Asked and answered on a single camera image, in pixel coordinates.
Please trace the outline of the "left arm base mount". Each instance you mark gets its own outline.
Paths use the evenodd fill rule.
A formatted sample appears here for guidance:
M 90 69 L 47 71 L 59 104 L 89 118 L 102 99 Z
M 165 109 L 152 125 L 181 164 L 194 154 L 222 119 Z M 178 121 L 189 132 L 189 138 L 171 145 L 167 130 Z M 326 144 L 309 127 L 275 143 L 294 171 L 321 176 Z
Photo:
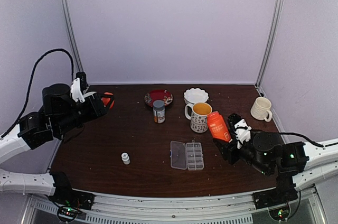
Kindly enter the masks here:
M 48 198 L 57 204 L 71 206 L 76 209 L 91 210 L 95 195 L 88 192 L 70 190 L 55 191 L 54 195 L 48 196 Z

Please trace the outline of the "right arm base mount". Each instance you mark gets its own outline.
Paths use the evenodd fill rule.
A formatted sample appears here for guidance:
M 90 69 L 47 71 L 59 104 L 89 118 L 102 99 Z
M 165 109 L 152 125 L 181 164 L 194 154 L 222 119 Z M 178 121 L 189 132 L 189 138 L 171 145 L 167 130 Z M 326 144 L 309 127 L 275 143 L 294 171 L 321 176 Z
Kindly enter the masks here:
M 278 191 L 277 189 L 271 189 L 255 192 L 252 196 L 256 209 L 263 209 L 296 200 L 298 199 L 298 192 L 294 189 L 284 192 Z

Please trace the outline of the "clear plastic pill organizer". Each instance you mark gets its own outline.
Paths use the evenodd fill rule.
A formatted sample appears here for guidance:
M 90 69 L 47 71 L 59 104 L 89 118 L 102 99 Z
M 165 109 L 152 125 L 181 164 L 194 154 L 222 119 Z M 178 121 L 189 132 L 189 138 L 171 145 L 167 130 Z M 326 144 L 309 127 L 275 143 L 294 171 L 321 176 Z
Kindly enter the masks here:
M 171 168 L 188 171 L 201 171 L 204 169 L 203 148 L 200 142 L 170 143 Z

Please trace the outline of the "orange pill bottle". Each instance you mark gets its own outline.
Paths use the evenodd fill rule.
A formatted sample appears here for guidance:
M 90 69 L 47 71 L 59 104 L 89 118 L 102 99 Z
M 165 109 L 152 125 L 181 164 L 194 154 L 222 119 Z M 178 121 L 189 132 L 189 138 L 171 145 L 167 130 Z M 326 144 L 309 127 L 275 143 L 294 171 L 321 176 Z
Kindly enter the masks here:
M 218 111 L 214 111 L 207 115 L 207 125 L 213 139 L 224 142 L 231 142 L 231 136 L 223 116 Z

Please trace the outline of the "orange bottle cap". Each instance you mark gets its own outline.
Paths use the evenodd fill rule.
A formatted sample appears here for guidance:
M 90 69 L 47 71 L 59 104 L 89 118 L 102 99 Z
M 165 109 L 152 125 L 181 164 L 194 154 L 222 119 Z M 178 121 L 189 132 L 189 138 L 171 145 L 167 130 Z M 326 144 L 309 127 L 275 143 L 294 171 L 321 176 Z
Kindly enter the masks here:
M 104 92 L 101 100 L 104 103 L 104 106 L 109 109 L 112 109 L 115 104 L 115 96 L 111 92 Z

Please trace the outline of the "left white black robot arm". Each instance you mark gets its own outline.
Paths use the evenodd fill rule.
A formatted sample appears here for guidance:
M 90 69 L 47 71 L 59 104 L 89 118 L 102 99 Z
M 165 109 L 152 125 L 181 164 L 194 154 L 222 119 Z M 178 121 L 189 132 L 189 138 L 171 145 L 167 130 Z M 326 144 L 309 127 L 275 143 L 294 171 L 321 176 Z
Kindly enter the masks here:
M 112 93 L 83 94 L 80 87 L 63 83 L 44 88 L 42 99 L 39 111 L 20 118 L 1 139 L 2 163 L 54 139 L 62 141 L 69 131 L 104 116 L 115 101 Z M 63 172 L 24 174 L 1 170 L 1 193 L 56 196 L 65 205 L 76 200 L 76 193 Z

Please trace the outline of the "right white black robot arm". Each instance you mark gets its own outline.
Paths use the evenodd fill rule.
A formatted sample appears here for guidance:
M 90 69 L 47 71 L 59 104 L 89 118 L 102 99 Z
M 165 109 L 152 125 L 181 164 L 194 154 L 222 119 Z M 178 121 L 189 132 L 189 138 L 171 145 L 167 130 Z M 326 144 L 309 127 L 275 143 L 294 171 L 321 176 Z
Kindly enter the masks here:
M 283 203 L 291 193 L 337 175 L 336 139 L 317 143 L 295 133 L 302 138 L 300 142 L 282 144 L 280 135 L 256 131 L 248 141 L 236 137 L 229 142 L 215 138 L 213 142 L 231 165 L 243 160 L 265 176 L 276 173 L 276 188 L 270 196 L 274 203 Z

